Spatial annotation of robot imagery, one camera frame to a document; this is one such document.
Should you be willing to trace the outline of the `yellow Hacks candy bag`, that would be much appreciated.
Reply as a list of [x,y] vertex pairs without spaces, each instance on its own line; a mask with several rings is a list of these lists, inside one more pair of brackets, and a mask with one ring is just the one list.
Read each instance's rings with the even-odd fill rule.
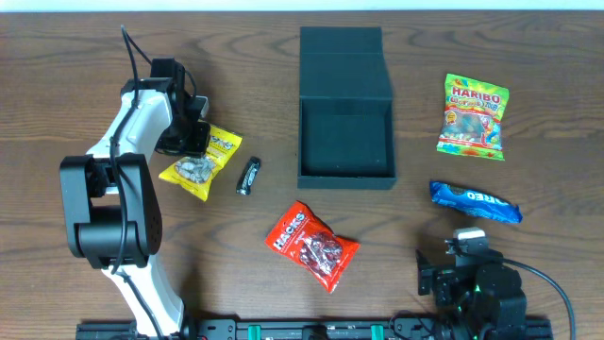
[[206,201],[212,181],[236,153],[242,141],[241,135],[210,125],[210,141],[205,155],[200,158],[181,158],[162,171],[159,178],[177,184]]

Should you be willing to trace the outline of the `red Hacks candy bag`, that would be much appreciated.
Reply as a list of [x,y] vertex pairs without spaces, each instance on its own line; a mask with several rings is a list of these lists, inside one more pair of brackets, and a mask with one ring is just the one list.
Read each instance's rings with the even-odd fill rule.
[[329,294],[360,248],[358,242],[337,235],[300,201],[279,218],[264,243],[308,270]]

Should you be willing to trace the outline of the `green Haribo gummy bag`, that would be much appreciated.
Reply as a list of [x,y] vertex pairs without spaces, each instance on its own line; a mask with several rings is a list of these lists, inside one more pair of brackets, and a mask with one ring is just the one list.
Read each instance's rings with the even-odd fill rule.
[[503,161],[501,121],[509,98],[507,88],[447,74],[444,122],[436,149],[456,156]]

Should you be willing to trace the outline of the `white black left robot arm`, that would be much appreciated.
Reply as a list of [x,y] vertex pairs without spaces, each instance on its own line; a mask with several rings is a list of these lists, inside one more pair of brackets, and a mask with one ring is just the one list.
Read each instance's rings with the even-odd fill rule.
[[120,290],[135,320],[103,327],[101,339],[194,339],[195,322],[159,258],[162,218],[148,164],[154,153],[201,158],[210,143],[209,100],[188,93],[192,75],[175,59],[152,59],[131,78],[105,135],[59,166],[68,248]]

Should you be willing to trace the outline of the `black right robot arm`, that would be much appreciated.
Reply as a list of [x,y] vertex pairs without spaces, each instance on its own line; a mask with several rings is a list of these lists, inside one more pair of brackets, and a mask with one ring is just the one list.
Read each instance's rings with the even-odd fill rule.
[[432,295],[445,313],[431,327],[434,339],[518,340],[528,335],[527,298],[517,270],[501,257],[461,252],[454,264],[436,265],[415,252],[418,293]]

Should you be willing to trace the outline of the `blue Oreo cookie pack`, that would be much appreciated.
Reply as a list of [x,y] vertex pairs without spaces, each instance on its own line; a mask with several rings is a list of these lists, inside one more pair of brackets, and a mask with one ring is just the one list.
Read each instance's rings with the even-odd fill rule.
[[433,203],[455,209],[470,216],[514,224],[523,220],[523,214],[517,205],[483,192],[440,181],[431,181],[429,192]]

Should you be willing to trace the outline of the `small black candy bar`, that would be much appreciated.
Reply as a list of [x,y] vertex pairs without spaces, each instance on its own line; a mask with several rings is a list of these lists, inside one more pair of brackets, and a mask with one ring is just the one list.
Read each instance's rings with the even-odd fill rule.
[[251,194],[251,187],[254,180],[260,171],[261,160],[257,157],[251,157],[247,162],[239,180],[236,185],[236,193],[242,196],[249,196]]

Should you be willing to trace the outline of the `dark green open box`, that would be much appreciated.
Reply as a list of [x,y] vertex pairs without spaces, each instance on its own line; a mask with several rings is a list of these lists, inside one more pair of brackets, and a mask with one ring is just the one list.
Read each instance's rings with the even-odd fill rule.
[[298,188],[389,190],[396,180],[381,29],[301,27]]

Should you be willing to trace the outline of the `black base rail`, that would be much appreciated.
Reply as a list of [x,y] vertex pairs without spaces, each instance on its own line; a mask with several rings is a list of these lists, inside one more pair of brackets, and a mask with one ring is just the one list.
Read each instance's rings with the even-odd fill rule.
[[254,321],[206,319],[196,322],[171,339],[195,340],[396,340],[396,339],[551,339],[547,320],[529,320],[519,334],[495,328],[470,331],[459,323],[446,324],[433,318],[399,317],[388,320],[357,321]]

